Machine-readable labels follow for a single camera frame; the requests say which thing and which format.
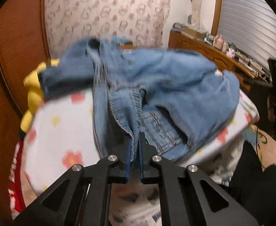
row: wooden dresser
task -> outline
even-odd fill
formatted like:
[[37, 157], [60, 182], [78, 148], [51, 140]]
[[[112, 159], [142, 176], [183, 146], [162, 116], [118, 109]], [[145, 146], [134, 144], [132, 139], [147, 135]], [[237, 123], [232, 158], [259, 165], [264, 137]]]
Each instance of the wooden dresser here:
[[228, 58], [222, 51], [209, 46], [203, 42], [182, 35], [181, 33], [171, 31], [169, 34], [169, 49], [188, 49], [194, 50], [203, 54], [206, 58], [213, 61], [220, 71], [225, 69], [232, 71], [238, 78], [240, 84], [247, 90], [250, 89], [249, 85], [243, 83], [244, 78], [249, 77], [254, 79], [254, 75], [243, 65]]

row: yellow object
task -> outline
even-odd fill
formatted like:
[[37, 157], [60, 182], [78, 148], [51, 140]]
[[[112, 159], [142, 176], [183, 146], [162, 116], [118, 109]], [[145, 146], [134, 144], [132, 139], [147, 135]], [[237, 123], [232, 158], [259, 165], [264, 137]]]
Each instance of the yellow object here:
[[[58, 64], [59, 59], [51, 60], [51, 66], [57, 66]], [[45, 62], [40, 63], [38, 67], [24, 79], [24, 86], [28, 88], [28, 110], [25, 112], [21, 120], [21, 130], [25, 133], [29, 131], [33, 116], [44, 99], [41, 85], [38, 81], [38, 73], [46, 69], [46, 67]]]

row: blue cloth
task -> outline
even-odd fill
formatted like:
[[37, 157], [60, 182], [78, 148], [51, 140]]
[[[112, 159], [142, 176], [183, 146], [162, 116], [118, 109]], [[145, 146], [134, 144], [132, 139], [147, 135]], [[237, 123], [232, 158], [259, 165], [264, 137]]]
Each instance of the blue cloth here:
[[216, 69], [194, 51], [121, 50], [106, 40], [85, 38], [39, 80], [45, 98], [93, 83], [94, 134], [102, 156], [129, 135], [134, 160], [142, 131], [159, 155], [176, 160], [215, 138], [234, 114], [238, 79], [229, 71], [216, 76]]

